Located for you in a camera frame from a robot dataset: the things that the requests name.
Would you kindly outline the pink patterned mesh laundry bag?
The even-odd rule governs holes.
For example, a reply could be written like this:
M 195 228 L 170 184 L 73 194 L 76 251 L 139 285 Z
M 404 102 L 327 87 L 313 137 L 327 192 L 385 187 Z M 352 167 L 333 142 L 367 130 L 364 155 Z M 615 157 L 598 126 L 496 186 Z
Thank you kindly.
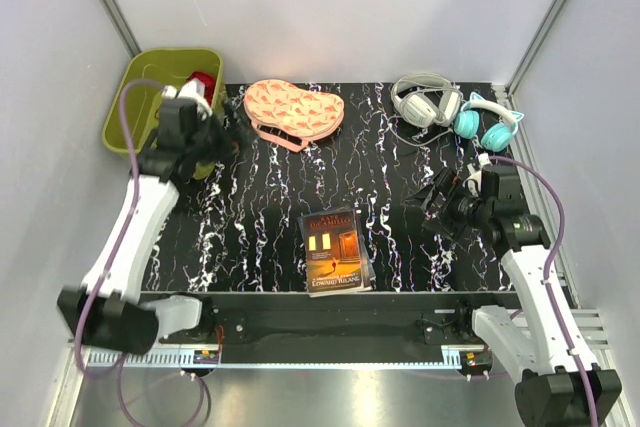
M 243 105 L 260 138 L 295 153 L 331 136 L 345 110 L 344 100 L 336 94 L 305 90 L 278 79 L 251 84 Z

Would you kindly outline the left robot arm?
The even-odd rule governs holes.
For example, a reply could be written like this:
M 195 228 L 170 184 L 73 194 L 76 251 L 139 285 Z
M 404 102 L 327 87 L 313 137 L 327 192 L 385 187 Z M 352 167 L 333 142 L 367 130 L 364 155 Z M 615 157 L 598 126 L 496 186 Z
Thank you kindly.
M 138 86 L 160 92 L 158 125 L 141 148 L 126 113 L 128 94 Z M 134 79 L 121 90 L 118 116 L 131 166 L 124 203 L 80 286 L 63 288 L 57 299 L 77 354 L 94 347 L 142 355 L 181 331 L 196 343 L 215 333 L 216 319 L 193 294 L 141 299 L 147 262 L 179 200 L 177 182 L 194 178 L 199 168 L 222 161 L 235 148 L 207 88 L 203 77 L 192 76 L 180 87 Z

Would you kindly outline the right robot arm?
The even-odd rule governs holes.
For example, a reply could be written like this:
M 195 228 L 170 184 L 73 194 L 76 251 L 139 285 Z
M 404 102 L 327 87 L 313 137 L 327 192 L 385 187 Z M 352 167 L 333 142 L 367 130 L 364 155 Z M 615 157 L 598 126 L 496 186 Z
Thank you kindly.
M 600 366 L 579 330 L 555 266 L 565 228 L 551 238 L 528 212 L 520 171 L 542 178 L 520 161 L 491 156 L 467 175 L 443 168 L 405 201 L 422 210 L 425 228 L 450 241 L 480 232 L 513 283 L 527 334 L 499 305 L 464 305 L 453 322 L 460 340 L 481 340 L 498 357 L 523 424 L 600 426 L 619 399 L 621 379 Z

